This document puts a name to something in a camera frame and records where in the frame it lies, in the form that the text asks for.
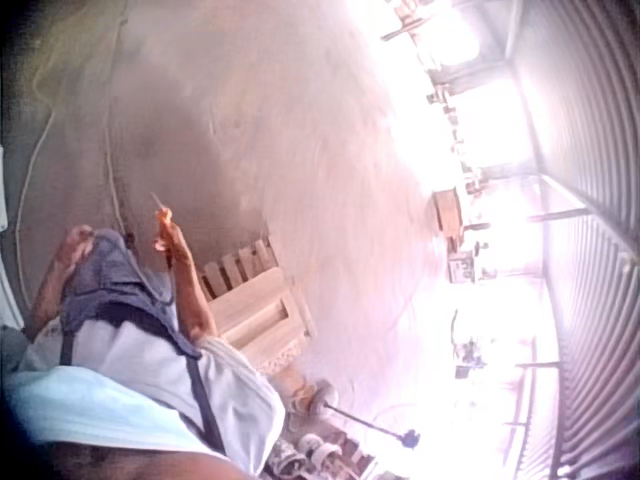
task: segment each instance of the dusty floor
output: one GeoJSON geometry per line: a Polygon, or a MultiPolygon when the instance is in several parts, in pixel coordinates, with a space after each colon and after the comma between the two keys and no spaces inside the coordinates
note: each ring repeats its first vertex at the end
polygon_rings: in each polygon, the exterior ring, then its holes
{"type": "MultiPolygon", "coordinates": [[[[433,431],[450,376],[429,196],[446,131],[389,50],[400,43],[377,38],[375,18],[396,19],[359,0],[177,5],[66,3],[34,16],[7,60],[13,228],[37,149],[20,218],[27,295],[68,225],[119,217],[148,245],[154,191],[201,264],[271,234],[318,327],[300,367],[346,409],[433,431]]],[[[20,299],[13,229],[2,242],[20,299]]]]}

